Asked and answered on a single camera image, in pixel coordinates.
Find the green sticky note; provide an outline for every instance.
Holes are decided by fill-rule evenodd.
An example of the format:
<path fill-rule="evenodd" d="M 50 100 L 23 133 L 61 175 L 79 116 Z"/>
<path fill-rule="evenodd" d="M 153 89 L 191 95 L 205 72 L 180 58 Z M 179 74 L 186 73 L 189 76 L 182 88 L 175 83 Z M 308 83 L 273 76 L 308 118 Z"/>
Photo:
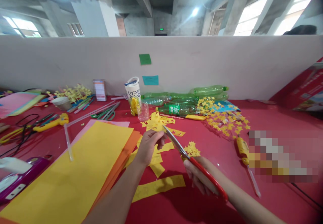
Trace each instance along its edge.
<path fill-rule="evenodd" d="M 156 76 L 142 76 L 144 85 L 159 85 L 158 75 Z"/>
<path fill-rule="evenodd" d="M 141 65 L 151 64 L 151 59 L 149 54 L 139 54 L 139 58 L 140 58 Z"/>

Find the scissor blade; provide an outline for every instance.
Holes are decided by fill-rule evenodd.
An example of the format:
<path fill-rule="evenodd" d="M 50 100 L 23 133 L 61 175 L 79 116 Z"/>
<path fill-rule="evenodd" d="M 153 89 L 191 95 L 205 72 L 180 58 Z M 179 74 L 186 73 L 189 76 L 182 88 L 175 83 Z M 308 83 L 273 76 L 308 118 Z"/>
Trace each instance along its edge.
<path fill-rule="evenodd" d="M 167 136 L 173 143 L 174 147 L 181 153 L 181 155 L 187 159 L 189 159 L 189 156 L 187 155 L 186 151 L 182 147 L 182 145 L 178 142 L 178 140 L 174 137 L 174 135 L 167 129 L 166 126 L 164 126 L 164 132 L 166 132 Z"/>

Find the green plastic bottle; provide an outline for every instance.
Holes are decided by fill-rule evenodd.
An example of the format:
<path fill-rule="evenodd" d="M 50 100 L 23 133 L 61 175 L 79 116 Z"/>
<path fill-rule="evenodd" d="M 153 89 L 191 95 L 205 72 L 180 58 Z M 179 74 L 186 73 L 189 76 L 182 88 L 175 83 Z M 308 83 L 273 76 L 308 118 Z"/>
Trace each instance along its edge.
<path fill-rule="evenodd" d="M 203 88 L 194 88 L 190 91 L 190 93 L 193 93 L 195 96 L 218 95 L 227 90 L 229 90 L 229 87 L 222 85 L 213 85 Z"/>
<path fill-rule="evenodd" d="M 176 100 L 176 99 L 192 99 L 192 98 L 195 98 L 195 95 L 194 94 L 180 94 L 180 93 L 171 93 L 171 97 L 173 100 Z"/>
<path fill-rule="evenodd" d="M 198 101 L 199 101 L 198 97 L 176 99 L 166 103 L 165 105 L 196 105 Z"/>
<path fill-rule="evenodd" d="M 229 95 L 227 92 L 222 92 L 221 94 L 218 94 L 218 95 L 201 96 L 200 99 L 203 99 L 204 97 L 207 97 L 207 98 L 214 97 L 214 101 L 225 101 L 229 98 Z"/>
<path fill-rule="evenodd" d="M 161 113 L 168 115 L 199 115 L 200 112 L 195 105 L 166 105 L 159 107 Z"/>
<path fill-rule="evenodd" d="M 161 93 L 146 93 L 144 95 L 141 95 L 142 99 L 150 99 L 150 98 L 155 98 L 155 97 L 169 97 L 169 93 L 168 92 L 161 92 Z"/>

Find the white bottle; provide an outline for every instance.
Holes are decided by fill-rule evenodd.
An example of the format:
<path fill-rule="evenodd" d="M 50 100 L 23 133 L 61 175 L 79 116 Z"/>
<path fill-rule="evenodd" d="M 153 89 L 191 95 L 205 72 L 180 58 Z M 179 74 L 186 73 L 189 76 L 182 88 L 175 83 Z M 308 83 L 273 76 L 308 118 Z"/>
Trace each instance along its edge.
<path fill-rule="evenodd" d="M 26 163 L 18 158 L 6 157 L 0 158 L 0 169 L 4 169 L 14 174 L 24 174 L 32 167 L 32 164 Z"/>

